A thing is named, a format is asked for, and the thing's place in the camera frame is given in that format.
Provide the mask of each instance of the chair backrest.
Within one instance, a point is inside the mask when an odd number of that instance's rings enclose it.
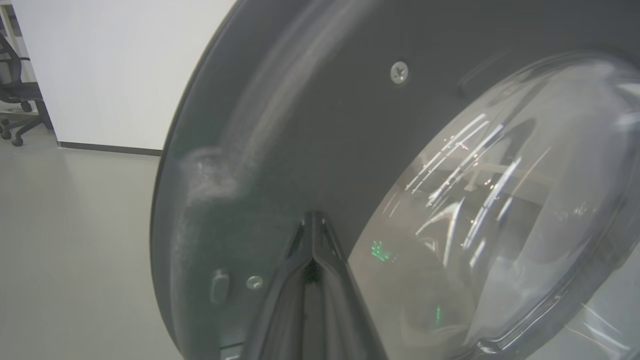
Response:
[[[20,56],[13,50],[9,42],[0,35],[0,84],[20,83],[22,63]]]

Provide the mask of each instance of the chair base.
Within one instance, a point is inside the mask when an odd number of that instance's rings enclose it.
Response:
[[[20,120],[13,123],[9,123],[8,120],[4,119],[2,121],[2,133],[0,137],[5,140],[9,140],[12,137],[11,129],[15,127],[20,127],[18,131],[15,133],[15,139],[11,141],[14,146],[22,146],[24,141],[22,140],[22,135],[27,131],[33,129],[37,125],[44,124],[44,126],[53,130],[53,125],[51,124],[51,119],[49,118],[49,112],[47,111],[47,107],[42,100],[36,100],[36,108],[38,109],[38,117],[35,119],[29,120]]]

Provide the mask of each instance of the office chair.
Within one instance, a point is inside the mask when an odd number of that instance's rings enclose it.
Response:
[[[19,102],[25,112],[30,112],[31,105],[28,101],[34,100],[38,109],[38,116],[35,119],[16,121],[12,124],[6,119],[2,121],[0,136],[3,139],[10,139],[12,137],[11,129],[21,127],[16,131],[15,139],[11,141],[14,146],[22,146],[22,135],[39,124],[44,124],[47,129],[53,129],[38,83],[23,83],[20,78],[23,60],[29,61],[30,59],[18,56],[9,42],[0,36],[0,101]]]

